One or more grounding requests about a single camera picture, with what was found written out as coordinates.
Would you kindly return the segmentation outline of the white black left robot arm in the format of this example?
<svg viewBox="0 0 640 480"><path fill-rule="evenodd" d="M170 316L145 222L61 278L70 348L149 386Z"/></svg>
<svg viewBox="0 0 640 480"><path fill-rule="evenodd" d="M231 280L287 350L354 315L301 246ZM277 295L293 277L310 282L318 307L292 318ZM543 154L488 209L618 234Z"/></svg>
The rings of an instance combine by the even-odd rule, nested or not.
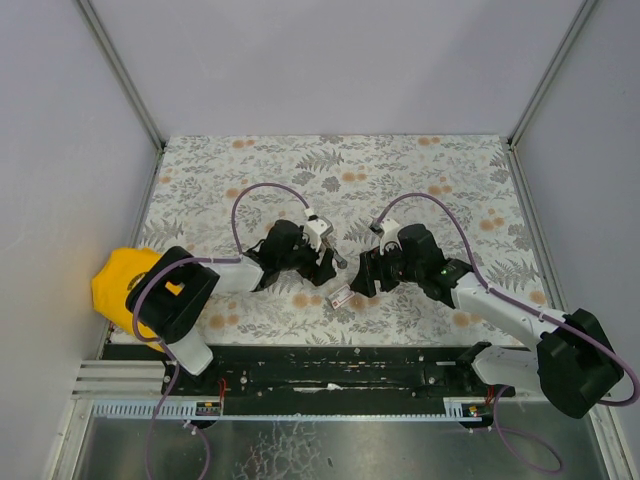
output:
<svg viewBox="0 0 640 480"><path fill-rule="evenodd" d="M214 355L196 323L212 295L254 293L295 271L315 286L347 266L329 242L332 224L310 216L302 225L278 220L267 236L235 259L195 257L182 247L169 249L126 298L133 335L154 342L192 376L201 375Z"/></svg>

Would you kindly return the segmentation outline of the red white staple box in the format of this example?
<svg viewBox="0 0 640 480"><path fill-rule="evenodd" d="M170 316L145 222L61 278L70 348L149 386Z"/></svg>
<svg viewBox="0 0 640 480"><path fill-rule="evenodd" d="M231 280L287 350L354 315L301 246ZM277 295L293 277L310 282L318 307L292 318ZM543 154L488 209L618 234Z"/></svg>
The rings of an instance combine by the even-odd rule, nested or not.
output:
<svg viewBox="0 0 640 480"><path fill-rule="evenodd" d="M349 285L343 285L327 296L330 306L336 310L347 304L353 297L355 292L351 290Z"/></svg>

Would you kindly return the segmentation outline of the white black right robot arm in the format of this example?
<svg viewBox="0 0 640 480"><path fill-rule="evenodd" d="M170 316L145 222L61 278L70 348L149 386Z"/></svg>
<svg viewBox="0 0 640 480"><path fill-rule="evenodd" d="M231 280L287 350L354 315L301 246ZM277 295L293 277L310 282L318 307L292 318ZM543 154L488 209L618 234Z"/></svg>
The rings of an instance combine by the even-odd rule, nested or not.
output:
<svg viewBox="0 0 640 480"><path fill-rule="evenodd" d="M402 227L383 220L370 228L379 244L360 254L352 291L372 298L411 283L431 300L475 314L524 345L523 350L489 345L473 354L472 369L483 383L540 393L560 412L581 418L623 378L590 312L546 310L482 284L477 269L445 257L422 224Z"/></svg>

